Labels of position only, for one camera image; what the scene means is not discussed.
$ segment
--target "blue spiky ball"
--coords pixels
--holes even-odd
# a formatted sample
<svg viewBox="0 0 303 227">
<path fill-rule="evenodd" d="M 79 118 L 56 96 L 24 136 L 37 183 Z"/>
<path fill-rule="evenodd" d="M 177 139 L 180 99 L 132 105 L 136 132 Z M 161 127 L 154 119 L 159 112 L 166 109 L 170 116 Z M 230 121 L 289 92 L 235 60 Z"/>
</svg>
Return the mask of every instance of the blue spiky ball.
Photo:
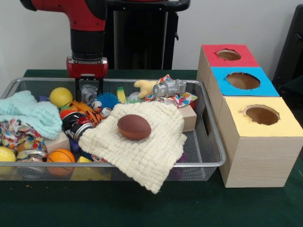
<svg viewBox="0 0 303 227">
<path fill-rule="evenodd" d="M 97 100 L 102 103 L 102 108 L 107 107 L 110 109 L 114 109 L 115 105 L 121 103 L 117 96 L 109 92 L 105 92 L 103 94 L 98 95 Z"/>
</svg>

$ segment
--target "cream knit blanket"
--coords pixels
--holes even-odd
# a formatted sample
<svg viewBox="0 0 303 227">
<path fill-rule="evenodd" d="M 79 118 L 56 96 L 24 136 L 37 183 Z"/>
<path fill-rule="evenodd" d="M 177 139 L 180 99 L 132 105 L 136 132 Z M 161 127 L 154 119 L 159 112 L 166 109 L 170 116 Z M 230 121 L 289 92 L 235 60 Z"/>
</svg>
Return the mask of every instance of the cream knit blanket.
<svg viewBox="0 0 303 227">
<path fill-rule="evenodd" d="M 127 115 L 144 117 L 151 134 L 140 141 L 125 138 L 118 130 L 118 120 Z M 103 157 L 128 177 L 156 194 L 183 153 L 186 136 L 184 120 L 174 105 L 160 102 L 118 104 L 110 116 L 94 129 L 86 130 L 79 146 Z"/>
</svg>

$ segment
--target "wire mesh tray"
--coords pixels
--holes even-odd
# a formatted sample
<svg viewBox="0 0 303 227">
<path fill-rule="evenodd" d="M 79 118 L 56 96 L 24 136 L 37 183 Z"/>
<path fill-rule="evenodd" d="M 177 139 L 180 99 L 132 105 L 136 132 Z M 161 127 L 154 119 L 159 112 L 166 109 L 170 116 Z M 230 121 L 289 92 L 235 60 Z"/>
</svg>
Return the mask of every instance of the wire mesh tray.
<svg viewBox="0 0 303 227">
<path fill-rule="evenodd" d="M 136 80 L 105 79 L 104 92 L 116 93 L 123 87 L 128 96 L 135 91 Z M 98 86 L 97 81 L 81 81 L 83 84 Z M 12 81 L 1 99 L 16 92 L 29 90 L 38 100 L 39 96 L 49 96 L 57 87 L 66 87 L 75 94 L 73 79 L 21 78 Z M 218 166 L 225 163 L 226 156 L 214 115 L 204 85 L 195 80 L 187 81 L 187 92 L 195 94 L 194 111 L 197 114 L 194 131 L 185 132 L 184 145 L 186 160 L 176 163 L 167 181 L 207 181 Z M 0 180 L 5 181 L 125 181 L 131 180 L 116 167 L 108 163 L 26 163 L 0 162 Z"/>
</svg>

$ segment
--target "light blue blanket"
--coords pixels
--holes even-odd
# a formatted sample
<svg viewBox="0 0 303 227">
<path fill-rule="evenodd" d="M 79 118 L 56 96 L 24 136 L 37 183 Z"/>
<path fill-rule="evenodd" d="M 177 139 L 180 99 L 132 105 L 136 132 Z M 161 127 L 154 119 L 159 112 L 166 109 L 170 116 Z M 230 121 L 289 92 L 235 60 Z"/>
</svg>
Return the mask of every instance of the light blue blanket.
<svg viewBox="0 0 303 227">
<path fill-rule="evenodd" d="M 0 100 L 0 122 L 19 119 L 29 124 L 41 136 L 58 138 L 62 121 L 57 107 L 50 102 L 37 102 L 30 91 L 15 93 Z"/>
</svg>

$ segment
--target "green table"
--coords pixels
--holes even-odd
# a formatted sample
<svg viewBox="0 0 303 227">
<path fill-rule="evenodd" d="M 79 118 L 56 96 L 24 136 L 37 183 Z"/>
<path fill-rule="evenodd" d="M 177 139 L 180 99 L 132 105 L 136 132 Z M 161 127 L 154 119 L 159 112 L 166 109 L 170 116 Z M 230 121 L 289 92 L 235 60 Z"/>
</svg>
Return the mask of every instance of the green table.
<svg viewBox="0 0 303 227">
<path fill-rule="evenodd" d="M 194 70 L 110 71 L 110 78 L 169 73 L 195 79 Z M 26 77 L 66 77 L 64 70 L 28 70 Z M 226 189 L 219 170 L 208 182 L 165 182 L 153 195 L 136 182 L 1 182 L 0 226 L 301 227 L 303 163 L 284 188 Z"/>
</svg>

